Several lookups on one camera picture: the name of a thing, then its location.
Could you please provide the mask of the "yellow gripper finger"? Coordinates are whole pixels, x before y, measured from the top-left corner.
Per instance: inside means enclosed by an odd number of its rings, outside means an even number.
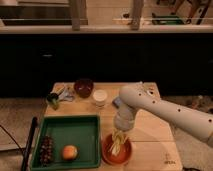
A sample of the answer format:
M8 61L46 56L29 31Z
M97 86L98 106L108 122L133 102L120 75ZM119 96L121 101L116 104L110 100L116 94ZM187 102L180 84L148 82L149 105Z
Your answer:
M113 134L112 134L112 145L109 149L109 152L114 155L114 156L117 156L120 152L120 147L118 147L118 142L119 142L119 139L118 139L118 132L119 131L115 131Z
M119 139L118 147L121 147L126 142L126 140L128 139L128 136L127 136L126 133L119 131L118 132L118 139Z

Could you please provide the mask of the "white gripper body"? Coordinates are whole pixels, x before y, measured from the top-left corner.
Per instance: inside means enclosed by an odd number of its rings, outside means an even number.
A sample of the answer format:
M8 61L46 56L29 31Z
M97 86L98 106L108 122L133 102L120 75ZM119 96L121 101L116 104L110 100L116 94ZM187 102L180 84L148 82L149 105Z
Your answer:
M114 127L121 131L130 131L134 128L136 110L126 104L121 104L114 116Z

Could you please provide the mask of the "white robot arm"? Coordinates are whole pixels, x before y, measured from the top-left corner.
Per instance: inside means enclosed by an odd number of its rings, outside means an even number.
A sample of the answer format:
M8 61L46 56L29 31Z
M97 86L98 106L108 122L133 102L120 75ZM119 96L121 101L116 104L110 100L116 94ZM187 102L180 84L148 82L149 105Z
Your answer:
M118 98L121 104L114 116L117 130L132 130L137 112L143 109L213 148L213 115L156 98L143 83L122 86Z

